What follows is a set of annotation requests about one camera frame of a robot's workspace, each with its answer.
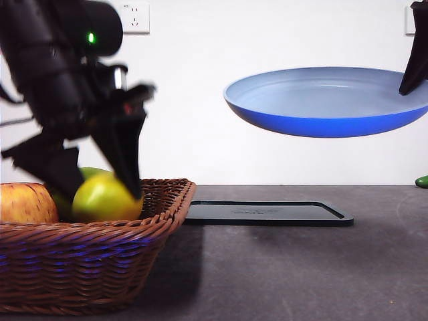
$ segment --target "blue frying pan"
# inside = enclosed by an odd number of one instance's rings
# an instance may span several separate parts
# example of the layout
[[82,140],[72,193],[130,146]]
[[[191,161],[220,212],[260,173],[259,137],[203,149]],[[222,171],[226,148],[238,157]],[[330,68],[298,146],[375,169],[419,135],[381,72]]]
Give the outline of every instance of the blue frying pan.
[[296,136],[353,137],[394,130],[428,111],[428,81],[399,94],[403,74],[368,68],[300,68],[228,86],[230,108],[258,127]]

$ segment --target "white wall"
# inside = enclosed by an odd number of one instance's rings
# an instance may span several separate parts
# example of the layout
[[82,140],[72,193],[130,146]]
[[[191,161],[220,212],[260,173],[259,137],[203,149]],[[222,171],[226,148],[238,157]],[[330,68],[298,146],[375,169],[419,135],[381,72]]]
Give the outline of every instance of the white wall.
[[[404,35],[411,2],[149,1],[150,35],[125,35],[113,59],[128,64],[129,84],[158,88],[140,137],[142,176],[197,184],[400,185],[428,175],[428,116],[373,136],[302,138],[252,126],[223,99],[231,82],[272,70],[403,72],[413,42]],[[1,113],[3,120],[25,114],[5,107]],[[2,129],[1,146],[36,132],[34,124]],[[79,143],[80,165],[106,168],[91,140]],[[2,181],[28,179],[9,161],[1,174]]]

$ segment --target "apple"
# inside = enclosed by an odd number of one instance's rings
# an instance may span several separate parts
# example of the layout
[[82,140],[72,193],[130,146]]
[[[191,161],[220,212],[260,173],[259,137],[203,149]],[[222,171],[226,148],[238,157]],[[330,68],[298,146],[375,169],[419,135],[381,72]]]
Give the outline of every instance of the apple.
[[[82,173],[84,180],[100,173],[110,173],[109,171],[97,169],[96,167],[80,167],[79,170]],[[60,219],[66,222],[73,222],[72,204],[59,192],[49,187],[47,189],[50,190],[51,197],[58,209]]]
[[42,184],[2,183],[0,193],[0,223],[58,222],[54,200]]
[[143,196],[136,200],[114,173],[97,173],[77,190],[72,203],[74,221],[135,220],[140,217]]

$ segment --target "green apple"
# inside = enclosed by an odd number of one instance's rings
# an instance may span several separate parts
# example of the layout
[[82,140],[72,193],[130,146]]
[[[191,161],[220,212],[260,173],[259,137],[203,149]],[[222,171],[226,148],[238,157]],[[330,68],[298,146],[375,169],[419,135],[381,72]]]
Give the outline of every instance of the green apple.
[[77,190],[72,217],[79,223],[135,220],[140,217],[143,197],[136,200],[114,173],[98,173]]
[[[80,167],[80,172],[84,180],[86,181],[90,177],[100,174],[100,173],[110,173],[104,169],[97,169],[96,167]],[[72,223],[74,218],[72,215],[72,204],[65,198],[61,193],[57,192],[55,189],[47,187],[50,191],[51,197],[56,204],[58,209],[58,215],[60,216],[61,221]]]
[[96,167],[80,167],[79,169],[85,181],[94,175],[109,173],[109,171],[106,171],[105,169],[97,169]]

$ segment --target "green led light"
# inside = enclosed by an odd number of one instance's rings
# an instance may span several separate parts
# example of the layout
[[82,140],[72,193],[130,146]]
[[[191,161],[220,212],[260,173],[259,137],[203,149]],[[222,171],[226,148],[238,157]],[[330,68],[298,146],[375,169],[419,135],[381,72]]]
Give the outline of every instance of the green led light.
[[88,42],[91,43],[91,44],[95,44],[96,43],[95,34],[92,33],[92,32],[88,33],[88,38],[87,39],[88,39]]

